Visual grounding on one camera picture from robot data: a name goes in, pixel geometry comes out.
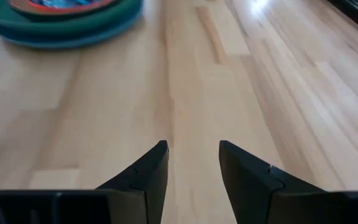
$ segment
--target wooden floor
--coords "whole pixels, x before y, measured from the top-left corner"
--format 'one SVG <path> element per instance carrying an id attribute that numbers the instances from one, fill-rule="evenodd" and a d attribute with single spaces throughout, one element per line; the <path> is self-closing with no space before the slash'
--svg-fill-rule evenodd
<path id="1" fill-rule="evenodd" d="M 164 223 L 235 223 L 221 139 L 358 189 L 358 26 L 325 0 L 146 0 L 94 47 L 0 39 L 0 189 L 95 188 L 160 139 Z"/>

